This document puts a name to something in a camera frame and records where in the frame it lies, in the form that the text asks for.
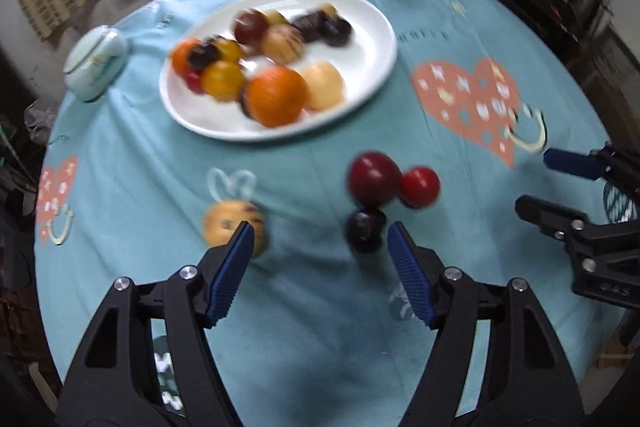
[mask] silver screw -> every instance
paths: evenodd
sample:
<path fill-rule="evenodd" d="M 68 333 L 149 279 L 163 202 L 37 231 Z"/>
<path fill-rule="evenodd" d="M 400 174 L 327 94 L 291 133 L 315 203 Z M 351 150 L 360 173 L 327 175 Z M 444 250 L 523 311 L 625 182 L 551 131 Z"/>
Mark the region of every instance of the silver screw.
<path fill-rule="evenodd" d="M 511 287 L 518 292 L 524 292 L 524 290 L 526 290 L 529 285 L 527 284 L 526 280 L 517 277 L 516 279 L 511 281 Z"/>
<path fill-rule="evenodd" d="M 184 266 L 180 270 L 180 277 L 188 281 L 189 279 L 193 279 L 198 274 L 198 269 L 195 266 Z"/>
<path fill-rule="evenodd" d="M 126 290 L 131 284 L 131 280 L 128 277 L 118 277 L 113 282 L 113 287 L 116 288 L 119 292 L 122 290 Z"/>
<path fill-rule="evenodd" d="M 596 262 L 593 259 L 584 259 L 582 261 L 582 269 L 589 273 L 593 273 L 596 271 Z"/>
<path fill-rule="evenodd" d="M 455 266 L 450 266 L 444 270 L 444 277 L 450 281 L 457 281 L 458 279 L 462 279 L 462 270 Z"/>

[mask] oval plate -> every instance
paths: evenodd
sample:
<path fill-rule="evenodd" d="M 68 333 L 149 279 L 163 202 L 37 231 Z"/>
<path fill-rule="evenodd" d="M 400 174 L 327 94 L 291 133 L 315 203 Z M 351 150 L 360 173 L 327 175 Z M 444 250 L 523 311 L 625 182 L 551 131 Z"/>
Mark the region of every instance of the oval plate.
<path fill-rule="evenodd" d="M 287 19 L 303 14 L 320 3 L 333 4 L 353 26 L 351 42 L 344 48 L 331 48 L 323 42 L 306 47 L 302 60 L 289 67 L 302 71 L 315 60 L 328 60 L 344 78 L 345 100 L 323 112 L 303 111 L 294 123 L 267 128 L 242 114 L 237 103 L 220 103 L 210 96 L 192 93 L 164 62 L 160 73 L 160 96 L 172 118 L 187 129 L 226 141 L 263 141 L 293 136 L 330 123 L 350 113 L 368 100 L 386 81 L 396 63 L 396 35 L 388 19 L 366 0 L 238 0 L 224 6 L 183 38 L 205 39 L 214 35 L 233 38 L 231 27 L 236 14 L 244 8 L 278 10 Z M 264 58 L 244 60 L 249 80 L 273 63 Z"/>

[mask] round table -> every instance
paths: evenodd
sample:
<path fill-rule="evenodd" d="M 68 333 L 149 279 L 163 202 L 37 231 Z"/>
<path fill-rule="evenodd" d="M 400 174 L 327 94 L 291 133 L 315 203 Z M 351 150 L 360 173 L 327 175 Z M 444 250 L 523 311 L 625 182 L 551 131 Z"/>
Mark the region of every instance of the round table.
<path fill-rule="evenodd" d="M 603 145 L 602 124 L 549 49 L 496 0 L 369 0 L 398 36 L 398 61 L 380 92 L 319 132 L 234 144 L 179 126 L 158 89 L 167 51 L 230 1 L 157 0 L 128 16 L 117 25 L 131 48 L 125 70 L 96 102 L 68 94 L 60 108 L 45 182 L 74 215 L 60 245 L 42 220 L 36 225 L 40 309 L 60 373 L 111 282 L 164 280 L 197 263 L 212 193 L 237 196 L 247 188 L 237 173 L 249 171 L 269 248 L 250 264 L 229 316 L 207 331 L 241 419 L 247 426 L 396 425 L 434 334 L 414 318 L 388 254 L 354 255 L 342 237 L 355 209 L 348 166 L 358 152 L 381 150 L 403 170 L 430 166 L 442 183 L 430 208 L 387 205 L 389 221 L 404 222 L 418 245 L 478 281 L 527 279 L 581 378 L 620 312 L 571 293 L 562 244 L 521 222 L 513 204 L 532 194 L 604 222 L 602 184 L 548 171 L 540 154 L 490 126 L 508 100 L 525 141 L 535 141 L 539 127 L 522 116 L 523 104 L 542 111 L 548 146 Z M 64 225 L 60 212 L 54 231 L 62 235 Z M 163 396 L 179 410 L 162 334 L 154 324 Z M 487 339 L 482 324 L 460 412 L 475 407 Z"/>

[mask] plastic bag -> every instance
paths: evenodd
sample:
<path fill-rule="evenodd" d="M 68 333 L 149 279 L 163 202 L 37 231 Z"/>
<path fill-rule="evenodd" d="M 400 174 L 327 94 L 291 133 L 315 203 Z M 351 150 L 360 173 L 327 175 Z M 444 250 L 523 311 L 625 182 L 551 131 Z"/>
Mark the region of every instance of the plastic bag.
<path fill-rule="evenodd" d="M 59 107 L 57 102 L 39 98 L 24 110 L 24 125 L 32 142 L 47 144 Z"/>

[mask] container lid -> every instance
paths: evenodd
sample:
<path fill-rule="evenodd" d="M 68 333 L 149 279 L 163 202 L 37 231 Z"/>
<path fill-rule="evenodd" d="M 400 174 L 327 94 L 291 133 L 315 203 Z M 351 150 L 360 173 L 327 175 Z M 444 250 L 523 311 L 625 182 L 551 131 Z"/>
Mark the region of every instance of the container lid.
<path fill-rule="evenodd" d="M 78 44 L 69 53 L 65 62 L 65 74 L 71 73 L 75 70 L 84 60 L 91 54 L 91 52 L 97 48 L 98 44 L 102 41 L 104 36 L 109 31 L 109 27 L 106 24 L 94 28 L 82 37 Z"/>

